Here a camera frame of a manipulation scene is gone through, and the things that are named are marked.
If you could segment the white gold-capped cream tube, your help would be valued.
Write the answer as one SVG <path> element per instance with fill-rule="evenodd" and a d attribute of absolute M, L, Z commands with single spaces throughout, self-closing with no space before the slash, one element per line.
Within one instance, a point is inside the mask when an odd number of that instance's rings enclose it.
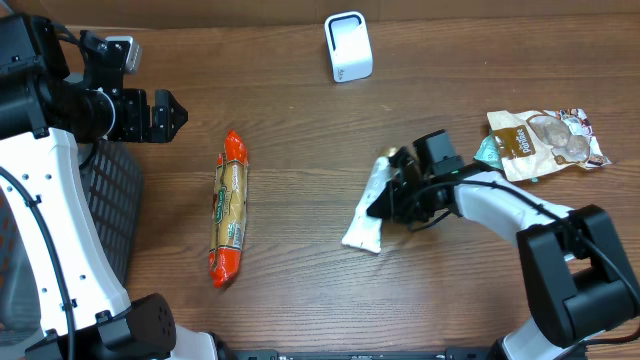
<path fill-rule="evenodd" d="M 371 217 L 367 209 L 383 193 L 387 182 L 391 179 L 390 158 L 398 152 L 396 147 L 382 150 L 375 160 L 362 196 L 354 210 L 352 222 L 341 240 L 341 244 L 379 254 L 381 251 L 380 218 Z"/>

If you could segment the teal wet wipes pack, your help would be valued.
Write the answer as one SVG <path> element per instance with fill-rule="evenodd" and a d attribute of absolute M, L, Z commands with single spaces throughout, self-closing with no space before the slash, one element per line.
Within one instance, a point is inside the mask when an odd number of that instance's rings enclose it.
<path fill-rule="evenodd" d="M 497 142 L 493 135 L 487 136 L 480 144 L 474 159 L 488 166 L 502 170 L 503 165 Z"/>

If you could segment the orange spaghetti packet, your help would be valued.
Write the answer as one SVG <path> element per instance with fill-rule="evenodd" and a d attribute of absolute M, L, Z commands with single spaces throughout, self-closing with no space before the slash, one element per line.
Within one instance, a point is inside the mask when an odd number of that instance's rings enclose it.
<path fill-rule="evenodd" d="M 216 288 L 228 286 L 239 273 L 247 221 L 248 149 L 230 130 L 218 154 L 212 211 L 209 275 Z"/>

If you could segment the beige grain snack pouch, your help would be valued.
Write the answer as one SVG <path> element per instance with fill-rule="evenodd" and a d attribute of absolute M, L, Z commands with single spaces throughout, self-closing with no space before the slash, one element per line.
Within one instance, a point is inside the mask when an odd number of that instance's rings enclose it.
<path fill-rule="evenodd" d="M 599 168 L 610 163 L 580 108 L 506 110 L 487 114 L 506 178 L 519 182 L 569 166 Z"/>

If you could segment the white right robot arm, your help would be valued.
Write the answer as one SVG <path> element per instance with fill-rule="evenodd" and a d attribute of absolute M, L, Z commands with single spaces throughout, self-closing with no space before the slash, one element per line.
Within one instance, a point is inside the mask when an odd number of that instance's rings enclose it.
<path fill-rule="evenodd" d="M 639 282 L 608 213 L 547 202 L 465 163 L 444 130 L 378 157 L 358 211 L 373 241 L 383 221 L 418 232 L 455 215 L 516 246 L 530 318 L 477 359 L 584 359 L 591 346 L 639 338 L 603 335 L 639 316 Z"/>

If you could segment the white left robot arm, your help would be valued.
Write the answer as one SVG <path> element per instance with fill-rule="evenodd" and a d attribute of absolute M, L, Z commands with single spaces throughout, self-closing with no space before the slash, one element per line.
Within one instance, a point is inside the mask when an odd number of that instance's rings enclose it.
<path fill-rule="evenodd" d="M 178 325 L 159 294 L 131 300 L 100 242 L 78 148 L 100 140 L 168 143 L 187 110 L 167 90 L 148 103 L 123 78 L 130 37 L 74 36 L 48 18 L 1 21 L 1 187 L 39 291 L 42 338 L 28 359 L 207 359 L 213 334 Z"/>

